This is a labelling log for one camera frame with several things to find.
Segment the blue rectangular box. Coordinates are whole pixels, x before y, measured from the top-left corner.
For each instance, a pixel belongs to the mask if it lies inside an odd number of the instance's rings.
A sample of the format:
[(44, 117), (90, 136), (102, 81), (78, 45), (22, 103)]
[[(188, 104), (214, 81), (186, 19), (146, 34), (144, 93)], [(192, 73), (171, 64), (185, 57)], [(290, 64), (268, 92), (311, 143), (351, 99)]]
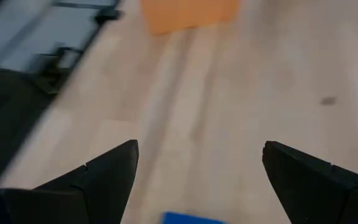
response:
[(160, 224), (227, 224), (221, 220), (215, 220), (194, 215), (165, 212), (162, 215)]

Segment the orange translucent plastic bin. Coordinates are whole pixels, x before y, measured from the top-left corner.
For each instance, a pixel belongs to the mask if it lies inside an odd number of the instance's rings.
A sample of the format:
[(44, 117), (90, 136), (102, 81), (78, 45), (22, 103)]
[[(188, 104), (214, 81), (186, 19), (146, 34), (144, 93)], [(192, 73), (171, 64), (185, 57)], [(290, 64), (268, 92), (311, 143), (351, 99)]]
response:
[(140, 0), (147, 27), (164, 34), (235, 18), (240, 0)]

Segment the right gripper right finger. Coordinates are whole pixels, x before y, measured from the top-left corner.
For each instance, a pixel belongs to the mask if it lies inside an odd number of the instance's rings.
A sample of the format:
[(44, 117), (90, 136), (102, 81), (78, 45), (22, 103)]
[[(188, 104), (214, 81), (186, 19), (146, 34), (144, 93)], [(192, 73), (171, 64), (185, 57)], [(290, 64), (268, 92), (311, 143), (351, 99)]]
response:
[(276, 141), (262, 162), (291, 224), (358, 224), (358, 174)]

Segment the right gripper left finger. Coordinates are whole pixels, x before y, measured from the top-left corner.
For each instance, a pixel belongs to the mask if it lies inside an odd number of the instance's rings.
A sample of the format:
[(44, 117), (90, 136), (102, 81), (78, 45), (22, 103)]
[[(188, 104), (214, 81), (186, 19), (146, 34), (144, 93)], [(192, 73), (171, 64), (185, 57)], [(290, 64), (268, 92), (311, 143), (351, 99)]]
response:
[(80, 192), (91, 224), (120, 224), (138, 160), (138, 141), (131, 139), (38, 189)]

